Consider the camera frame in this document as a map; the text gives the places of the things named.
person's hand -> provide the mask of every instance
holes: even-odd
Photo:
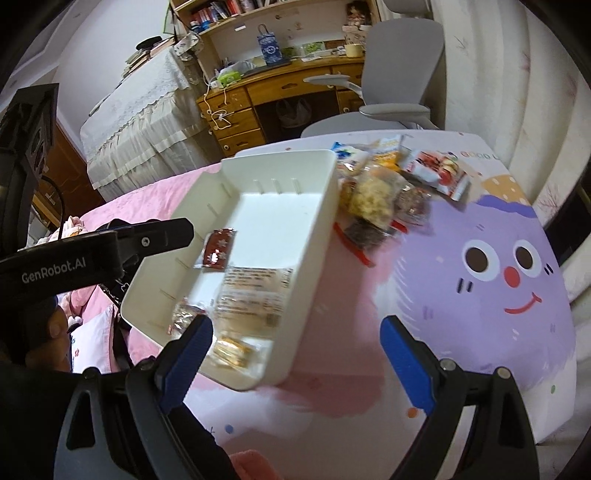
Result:
[[[68,320],[61,307],[47,321],[47,336],[50,340],[27,353],[25,364],[29,368],[70,371],[67,357],[70,350]]]

white cable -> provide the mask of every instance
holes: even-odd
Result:
[[[207,101],[207,96],[209,95],[209,90],[211,88],[211,84],[206,80],[205,74],[203,74],[203,81],[207,85],[207,92],[205,92],[205,95],[203,97],[203,101],[207,105],[207,112],[206,113],[211,117],[212,122],[214,123],[214,125],[216,126],[216,128],[218,130],[223,130],[224,128],[231,127],[232,124],[230,123],[230,120],[228,120],[226,118],[226,116],[230,115],[227,110],[221,109],[221,110],[216,110],[215,112],[212,112],[212,107],[209,105],[209,102]],[[228,104],[228,97],[227,97],[226,89],[225,88],[223,90],[223,103],[224,103],[224,105],[227,105]],[[217,117],[217,120],[223,120],[223,121],[225,121],[227,123],[227,125],[224,125],[223,127],[220,127],[217,124],[216,117]]]

office chair armrest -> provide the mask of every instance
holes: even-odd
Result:
[[[431,110],[417,103],[377,103],[363,105],[359,111],[374,120],[413,122],[427,130],[438,129],[431,122]]]
[[[315,75],[313,77],[306,77],[304,79],[307,83],[313,83],[314,85],[336,85],[337,87],[345,87],[349,90],[354,91],[359,98],[363,99],[363,93],[361,93],[361,87],[355,85],[349,81],[349,75]]]

wooden desk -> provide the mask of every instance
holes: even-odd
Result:
[[[209,108],[203,97],[197,104],[202,117],[210,125],[210,134],[215,135],[224,155],[233,157],[246,148],[287,140],[277,136],[279,120],[277,116],[272,118],[272,105],[277,100],[321,93],[322,95],[314,97],[314,102],[310,102],[314,110],[313,121],[359,110],[363,100],[355,92],[342,87],[335,89],[333,86],[312,85],[304,82],[304,78],[340,73],[349,75],[351,82],[361,85],[363,62],[363,57],[329,57],[309,62],[294,60],[290,65],[268,70],[232,84],[226,89],[226,98],[222,90],[212,90],[207,96],[211,110],[214,113],[221,109],[226,110],[226,118],[232,124],[231,127],[216,127],[212,116],[207,114]],[[215,118],[220,127],[227,125],[223,120],[218,120],[217,116]]]

pink cushion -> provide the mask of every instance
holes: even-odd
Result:
[[[119,371],[113,355],[113,315],[115,306],[108,306],[92,320],[72,332],[72,371],[81,374],[96,367],[102,374]]]

